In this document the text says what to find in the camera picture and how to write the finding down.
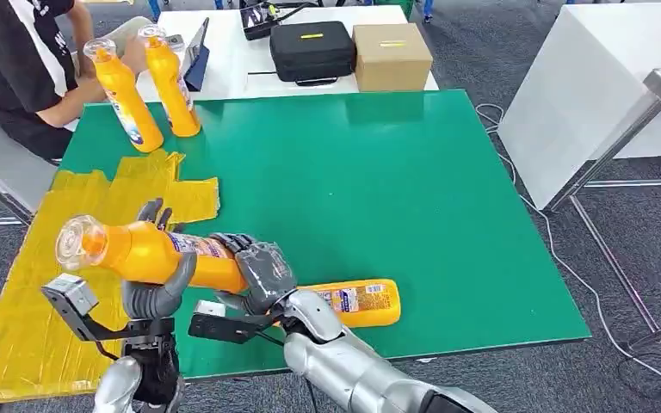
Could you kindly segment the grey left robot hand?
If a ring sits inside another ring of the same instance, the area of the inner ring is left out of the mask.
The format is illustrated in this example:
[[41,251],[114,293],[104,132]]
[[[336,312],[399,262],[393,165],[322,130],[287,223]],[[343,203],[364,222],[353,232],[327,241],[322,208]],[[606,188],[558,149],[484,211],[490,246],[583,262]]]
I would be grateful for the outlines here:
[[164,284],[122,280],[122,308],[130,319],[159,319],[172,316],[182,303],[182,295],[195,274],[197,255],[182,253],[176,270]]

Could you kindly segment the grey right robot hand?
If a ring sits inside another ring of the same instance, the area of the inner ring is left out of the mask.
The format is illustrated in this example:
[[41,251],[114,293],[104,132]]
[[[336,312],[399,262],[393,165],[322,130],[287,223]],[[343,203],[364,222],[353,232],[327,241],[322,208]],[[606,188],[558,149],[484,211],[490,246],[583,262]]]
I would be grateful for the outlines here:
[[264,315],[297,288],[297,279],[276,243],[247,234],[215,232],[209,236],[232,253],[247,287],[238,293],[216,291],[216,299],[247,314]]

